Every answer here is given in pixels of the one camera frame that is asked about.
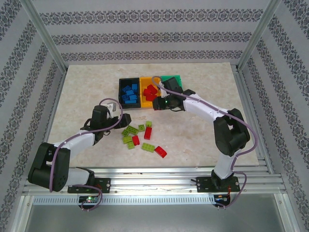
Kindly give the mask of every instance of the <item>black mounting bracket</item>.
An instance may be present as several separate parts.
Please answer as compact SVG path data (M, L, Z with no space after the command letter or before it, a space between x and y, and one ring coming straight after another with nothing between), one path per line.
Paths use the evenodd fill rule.
M212 180L211 176L201 176L197 177L197 192L228 192L228 188L231 188L231 192L239 192L239 182L238 178L233 176L228 181L225 181L224 184L216 187Z
M111 179L110 178L95 178L94 187L102 190L102 193L110 193L111 189ZM98 193L97 190L93 188L84 187L68 187L68 193Z

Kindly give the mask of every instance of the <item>wallpaper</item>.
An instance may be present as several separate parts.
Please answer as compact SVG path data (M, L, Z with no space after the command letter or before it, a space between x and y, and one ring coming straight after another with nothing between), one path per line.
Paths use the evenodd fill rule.
M35 0L34 4L67 64L236 64L268 2Z
M0 0L0 232L9 231L62 74L27 13Z
M305 1L283 1L245 69L245 82L300 231L309 231L309 37Z

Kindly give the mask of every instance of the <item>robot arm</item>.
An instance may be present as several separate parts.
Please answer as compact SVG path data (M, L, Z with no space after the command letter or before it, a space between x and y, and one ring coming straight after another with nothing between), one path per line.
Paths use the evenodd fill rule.
M113 110L115 110L113 104L95 106L92 117L85 122L84 126L76 134L80 135L83 132L100 130L112 126L118 121L118 117L113 116ZM130 115L123 114L120 123L114 128L119 129L126 127L130 122ZM76 157L78 153L95 145L102 139L106 132L107 131L99 131L76 136L59 149L55 163L53 191L58 192L65 186L94 185L95 176L93 171L84 168L69 168L69 164L70 160ZM62 142L55 144L42 143L39 146L28 175L28 181L30 183L47 189L49 188L51 165L48 164L48 162L53 160L55 151Z
M153 108L155 110L172 110L178 107L180 110L191 112L209 123L213 123L215 142L220 154L218 162L211 173L211 182L216 186L217 190L226 189L226 185L228 185L229 180L233 177L231 168L235 156L245 147L246 143L250 140L250 135L248 129L243 124L221 112L229 113L243 121L241 112L237 109L228 111L217 107L199 97L192 90L187 89L183 91L175 78L164 81L160 85L168 90L199 99L213 106L211 108L200 101L175 94L167 94L165 91L163 92L164 97L157 97L153 101Z

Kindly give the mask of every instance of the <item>white arm segment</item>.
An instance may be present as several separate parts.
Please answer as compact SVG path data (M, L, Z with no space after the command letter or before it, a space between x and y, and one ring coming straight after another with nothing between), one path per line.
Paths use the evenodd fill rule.
M218 108L219 110L221 110L223 112L227 112L226 109L220 108L220 107L218 107L214 104L209 103L208 101L200 98L197 94L192 94L192 95L190 95L190 97L201 99L204 102L207 102L208 104ZM191 113L201 117L202 119L208 121L209 123L212 123L214 120L216 120L217 117L224 116L223 114L218 113L217 111L209 108L208 106L204 105L203 103L195 101L195 100L191 100L191 99L184 100L183 101L183 107L184 107L185 111L191 112Z
M236 151L232 157L220 153L218 162L214 167L213 171L217 174L220 179L228 178L233 172L231 170L232 162L235 155L241 152L241 149Z
M68 180L65 186L85 185L89 178L89 172L80 168L69 168Z
M218 108L219 110L227 113L226 109L220 108L214 104L209 103L208 101L200 98L197 94L192 94L190 96L197 98L197 99L201 99L207 102L208 104ZM218 117L224 116L223 114L218 113L217 111L209 108L205 104L198 102L198 101L191 100L191 99L184 100L183 106L186 111L191 112L201 117L202 119L208 121L209 123L212 123ZM233 173L231 171L231 165L235 158L235 155L238 154L240 151L241 150L238 150L237 152L235 152L235 154L232 157L229 157L227 155L220 153L218 162L214 168L214 172L217 174L218 177L220 177L221 179L226 179Z
M76 134L86 132L86 130L80 130ZM77 156L78 153L85 150L86 148L92 146L95 141L95 135L93 133L84 134L78 136L66 144L64 144L61 148L67 148L70 150L70 160ZM58 147L61 143L55 143L54 146ZM72 186L72 185L84 185L87 183L89 178L89 172L80 169L80 168L69 168L69 175L65 186Z
M79 132L77 132L76 134L79 133L83 133L86 132L87 130L80 130ZM54 146L58 147L61 143L55 143ZM78 153L80 153L81 151L85 150L86 148L92 146L95 142L95 135L93 133L89 133L89 134L84 134L81 136L78 136L72 140L70 140L69 142L67 142L66 144L64 144L61 148L67 148L70 150L70 160L75 158L77 156Z

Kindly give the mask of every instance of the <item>blue lego brick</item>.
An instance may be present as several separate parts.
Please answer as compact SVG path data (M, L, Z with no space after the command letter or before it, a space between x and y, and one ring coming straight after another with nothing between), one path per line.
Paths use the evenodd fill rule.
M126 86L126 87L124 87L123 89L122 89L122 91L123 92L127 92L127 91L129 91L129 90L131 90L131 87L130 86Z
M137 84L132 84L132 90L133 92L137 92Z
M130 96L130 95L133 95L134 92L133 92L133 90L129 90L129 91L126 92L126 94L127 94L128 96Z
M129 97L128 97L128 95L127 95L127 94L122 95L121 97L122 97L122 100L124 100L124 101L129 100Z
M134 103L136 103L136 100L131 100L131 101L125 101L125 104L134 104Z
M130 100L136 100L137 99L137 96L136 95L130 95Z

